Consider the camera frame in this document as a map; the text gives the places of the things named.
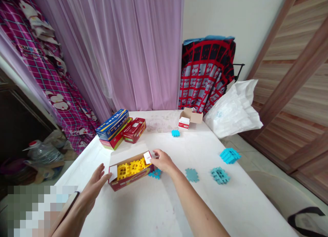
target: white wall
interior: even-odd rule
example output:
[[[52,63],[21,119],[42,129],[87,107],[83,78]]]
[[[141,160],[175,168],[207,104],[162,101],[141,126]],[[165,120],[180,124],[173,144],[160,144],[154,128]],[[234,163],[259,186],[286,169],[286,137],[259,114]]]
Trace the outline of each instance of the white wall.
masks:
[[[20,78],[20,76],[16,73],[16,71],[1,56],[0,56],[0,68],[6,73],[6,75],[8,77],[10,77],[14,81],[14,83],[32,101],[32,103],[43,113],[43,115],[45,115],[45,117],[49,121],[51,121],[51,123],[56,128],[58,128],[58,126],[57,126],[55,120],[52,118],[52,116],[49,115],[49,113],[46,111],[46,109],[43,107],[43,105],[37,100],[37,98],[31,92],[29,87],[24,83],[24,81]]]
[[[234,36],[234,63],[246,79],[284,0],[184,0],[183,40],[206,35]]]

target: checkered fabric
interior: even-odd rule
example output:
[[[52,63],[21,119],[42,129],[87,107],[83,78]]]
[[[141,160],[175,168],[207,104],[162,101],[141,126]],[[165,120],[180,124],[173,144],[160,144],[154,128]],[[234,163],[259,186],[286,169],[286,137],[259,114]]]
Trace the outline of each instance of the checkered fabric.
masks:
[[[66,70],[54,30],[33,0],[0,0],[0,27],[52,104],[57,123],[81,153],[100,123]]]
[[[194,107],[206,114],[234,79],[236,44],[229,40],[204,40],[182,47],[179,109]]]

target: yellow plastic block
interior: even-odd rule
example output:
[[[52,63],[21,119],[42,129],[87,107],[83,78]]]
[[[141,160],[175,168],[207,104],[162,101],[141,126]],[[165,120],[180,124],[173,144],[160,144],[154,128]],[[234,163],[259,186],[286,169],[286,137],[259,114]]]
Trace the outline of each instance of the yellow plastic block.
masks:
[[[142,170],[143,170],[143,167],[142,167],[140,160],[133,161],[130,163],[130,174],[131,175],[137,174]]]
[[[130,166],[127,163],[117,167],[117,180],[127,178],[130,175]]]
[[[147,168],[148,166],[151,165],[151,163],[150,164],[146,164],[145,158],[140,159],[140,162],[141,162],[142,169],[145,169],[145,168]]]

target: floor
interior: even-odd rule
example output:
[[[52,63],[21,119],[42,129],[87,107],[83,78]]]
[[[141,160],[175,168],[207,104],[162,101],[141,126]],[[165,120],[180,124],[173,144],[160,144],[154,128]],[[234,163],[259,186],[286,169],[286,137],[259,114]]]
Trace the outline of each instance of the floor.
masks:
[[[246,172],[263,171],[288,181],[289,183],[300,189],[314,203],[316,203],[326,215],[328,215],[328,205],[322,202],[318,197],[316,197],[312,192],[306,189],[294,178],[288,176],[284,171],[282,171],[273,162],[271,162],[264,155],[258,152],[254,147],[248,144],[238,134],[235,134],[230,137],[230,141],[226,144],[226,147],[235,149],[242,156],[241,159],[238,160],[238,162]]]

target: blue building block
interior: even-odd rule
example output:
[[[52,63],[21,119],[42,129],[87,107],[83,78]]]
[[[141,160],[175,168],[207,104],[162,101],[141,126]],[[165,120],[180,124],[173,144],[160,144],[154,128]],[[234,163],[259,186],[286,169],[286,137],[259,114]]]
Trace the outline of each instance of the blue building block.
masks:
[[[234,149],[227,148],[223,150],[220,157],[226,164],[233,164],[235,161],[241,158],[241,155],[239,155],[238,152],[236,152]]]
[[[186,175],[187,179],[190,182],[197,182],[199,181],[198,179],[198,173],[196,172],[195,169],[186,169]]]
[[[153,172],[149,173],[148,176],[151,176],[159,180],[161,173],[162,171],[160,169],[155,169]]]
[[[178,130],[172,130],[172,136],[173,137],[179,137],[180,136],[180,132]]]
[[[211,175],[219,185],[227,184],[230,181],[230,177],[221,167],[212,169]]]

